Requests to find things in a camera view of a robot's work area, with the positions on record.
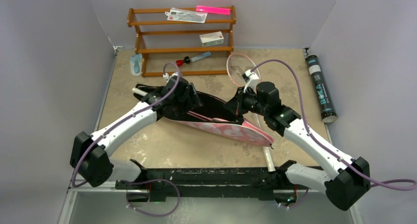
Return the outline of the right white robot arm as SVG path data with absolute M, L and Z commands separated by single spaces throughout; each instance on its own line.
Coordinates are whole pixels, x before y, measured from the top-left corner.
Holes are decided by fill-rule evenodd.
M 292 108 L 281 103 L 279 91 L 271 82 L 262 82 L 255 90 L 239 87 L 225 108 L 237 116 L 252 112 L 263 116 L 266 125 L 296 144 L 321 167 L 315 169 L 297 162 L 276 175 L 282 188 L 302 185 L 327 196 L 338 209 L 347 211 L 370 188 L 369 163 L 362 157 L 354 159 L 322 138 Z

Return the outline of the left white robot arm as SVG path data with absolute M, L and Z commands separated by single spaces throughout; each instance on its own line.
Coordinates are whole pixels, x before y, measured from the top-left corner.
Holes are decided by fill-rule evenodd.
M 140 100 L 124 116 L 99 131 L 80 132 L 75 137 L 70 157 L 73 178 L 80 175 L 92 187 L 108 180 L 126 180 L 134 189 L 141 189 L 147 182 L 143 167 L 135 160 L 111 161 L 112 154 L 159 119 L 182 116 L 203 106 L 194 84 L 178 76 L 170 77 L 165 86 L 137 86 L 133 92 Z

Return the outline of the black shuttlecock tube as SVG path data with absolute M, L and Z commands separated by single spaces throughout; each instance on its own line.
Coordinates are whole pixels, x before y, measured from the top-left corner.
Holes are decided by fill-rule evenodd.
M 305 62 L 315 87 L 322 122 L 333 123 L 338 119 L 338 115 L 331 100 L 318 57 L 316 55 L 308 55 L 305 58 Z

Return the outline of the pink racket cover bag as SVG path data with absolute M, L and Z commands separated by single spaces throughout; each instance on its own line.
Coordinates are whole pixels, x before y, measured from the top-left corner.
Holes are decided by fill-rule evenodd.
M 180 117 L 163 116 L 163 100 L 169 96 L 169 93 L 163 95 L 164 87 L 165 86 L 137 84 L 135 88 L 147 92 L 147 95 L 141 96 L 134 93 L 134 96 L 141 102 L 146 102 L 148 104 L 155 103 L 155 106 L 152 108 L 156 110 L 158 118 L 164 117 L 183 125 L 232 140 L 238 140 L 243 143 L 265 147 L 273 144 L 274 139 L 267 132 L 255 126 L 251 121 L 243 116 L 236 116 L 232 112 L 225 109 L 224 106 L 226 102 L 224 100 L 201 91 L 197 91 L 197 93 L 199 94 L 199 97 L 203 101 L 204 105 L 191 111 L 209 118 L 221 118 L 226 120 L 226 122 L 204 121 L 188 114 Z

